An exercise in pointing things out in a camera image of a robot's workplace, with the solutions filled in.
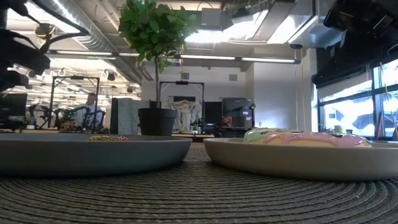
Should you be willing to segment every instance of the tree trunk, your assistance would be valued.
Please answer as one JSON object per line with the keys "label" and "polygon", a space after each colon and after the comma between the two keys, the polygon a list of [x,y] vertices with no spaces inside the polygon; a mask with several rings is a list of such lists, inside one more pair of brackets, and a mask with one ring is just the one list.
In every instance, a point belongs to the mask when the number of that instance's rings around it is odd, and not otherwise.
{"label": "tree trunk", "polygon": [[160,108],[159,56],[155,56],[156,108]]}

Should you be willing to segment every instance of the potted plant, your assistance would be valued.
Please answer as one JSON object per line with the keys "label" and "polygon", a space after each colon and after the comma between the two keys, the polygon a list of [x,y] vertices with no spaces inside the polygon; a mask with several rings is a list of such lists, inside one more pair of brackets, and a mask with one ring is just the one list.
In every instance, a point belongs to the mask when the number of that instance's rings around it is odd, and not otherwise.
{"label": "potted plant", "polygon": [[137,63],[145,58],[155,62],[156,108],[139,109],[143,135],[171,136],[177,112],[160,108],[159,74],[163,72],[167,57],[185,46],[185,39],[198,32],[193,25],[196,15],[187,17],[184,7],[174,11],[155,1],[127,0],[122,10],[119,31],[130,43],[130,49],[139,53]]}

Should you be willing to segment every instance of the metal frame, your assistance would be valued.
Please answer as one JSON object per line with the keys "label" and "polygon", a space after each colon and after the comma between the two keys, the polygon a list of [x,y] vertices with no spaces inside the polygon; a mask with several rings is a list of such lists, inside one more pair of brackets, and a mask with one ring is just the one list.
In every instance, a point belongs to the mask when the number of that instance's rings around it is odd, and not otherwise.
{"label": "metal frame", "polygon": [[[55,84],[55,80],[57,78],[61,78],[62,80],[66,79],[66,78],[70,78],[73,79],[75,78],[74,76],[64,76],[64,77],[60,77],[60,76],[54,76],[52,77],[52,86],[51,86],[51,97],[50,97],[50,111],[52,111],[52,106],[53,106],[53,101],[54,101],[54,90],[55,87],[57,87],[58,85]],[[94,124],[93,124],[93,130],[91,130],[91,132],[94,134],[95,133],[95,126],[96,126],[96,119],[97,119],[97,107],[98,107],[98,92],[100,91],[100,78],[98,77],[79,77],[80,79],[92,79],[92,80],[97,80],[97,86],[96,86],[96,95],[95,95],[95,109],[94,109]],[[49,117],[49,127],[51,124],[51,117]]]}
{"label": "metal frame", "polygon": [[[318,99],[318,128],[319,131],[321,130],[322,126],[325,124],[325,115],[323,112],[323,107],[325,105],[330,105],[333,103],[339,103],[342,101],[347,101],[347,100],[355,100],[358,98],[363,98],[367,96],[371,96],[373,100],[373,124],[375,126],[374,130],[374,136],[376,136],[377,132],[377,127],[379,126],[378,124],[378,114],[382,112],[384,114],[383,110],[383,102],[381,96],[386,93],[386,89],[382,87],[381,84],[381,72],[374,72],[374,69],[371,69],[371,78],[372,78],[372,90],[371,91],[364,91],[362,93],[357,93],[351,96],[345,96],[341,98],[337,98],[335,100],[329,100],[329,101],[321,101],[321,99]],[[388,86],[388,91],[397,91],[398,90],[398,84],[395,85],[390,85]],[[384,120],[381,120],[382,122],[382,134],[379,139],[382,140],[388,140],[390,138],[386,138],[385,135],[385,130],[384,130]]]}
{"label": "metal frame", "polygon": [[[170,84],[176,84],[176,85],[181,85],[181,84],[178,84],[178,82],[180,82],[180,81],[176,81],[176,82],[160,82],[160,85],[159,85],[159,100],[161,99],[161,96],[162,96],[162,84],[163,83],[170,83]],[[205,83],[200,83],[200,82],[186,82],[186,83],[188,83],[187,85],[189,85],[189,84],[199,84],[199,85],[201,85],[201,87],[202,87],[202,89],[201,89],[201,100],[202,100],[202,106],[201,106],[201,116],[202,116],[202,121],[203,121],[203,124],[205,124]]]}

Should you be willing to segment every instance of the black flower pot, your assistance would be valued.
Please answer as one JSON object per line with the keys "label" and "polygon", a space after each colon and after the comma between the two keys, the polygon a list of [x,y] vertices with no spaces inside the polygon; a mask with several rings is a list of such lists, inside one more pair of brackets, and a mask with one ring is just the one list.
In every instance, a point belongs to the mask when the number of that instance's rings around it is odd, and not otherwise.
{"label": "black flower pot", "polygon": [[143,108],[138,110],[141,134],[171,136],[177,112],[168,109]]}

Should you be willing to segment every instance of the person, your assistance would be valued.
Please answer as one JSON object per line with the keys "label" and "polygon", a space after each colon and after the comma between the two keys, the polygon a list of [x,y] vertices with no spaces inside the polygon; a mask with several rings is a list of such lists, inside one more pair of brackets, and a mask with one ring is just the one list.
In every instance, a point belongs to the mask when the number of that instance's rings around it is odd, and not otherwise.
{"label": "person", "polygon": [[[75,109],[76,109],[76,108],[81,108],[84,106],[84,107],[87,107],[90,109],[90,115],[88,116],[88,125],[90,125],[94,120],[96,99],[97,99],[97,96],[95,93],[89,93],[87,96],[87,102],[75,107]],[[97,107],[97,117],[96,117],[95,126],[98,126],[101,121],[101,114],[98,113],[99,111],[101,111],[101,109],[99,107]],[[86,110],[78,110],[75,112],[73,119],[75,120],[76,127],[82,127],[83,120],[85,118],[85,114],[86,114]]]}

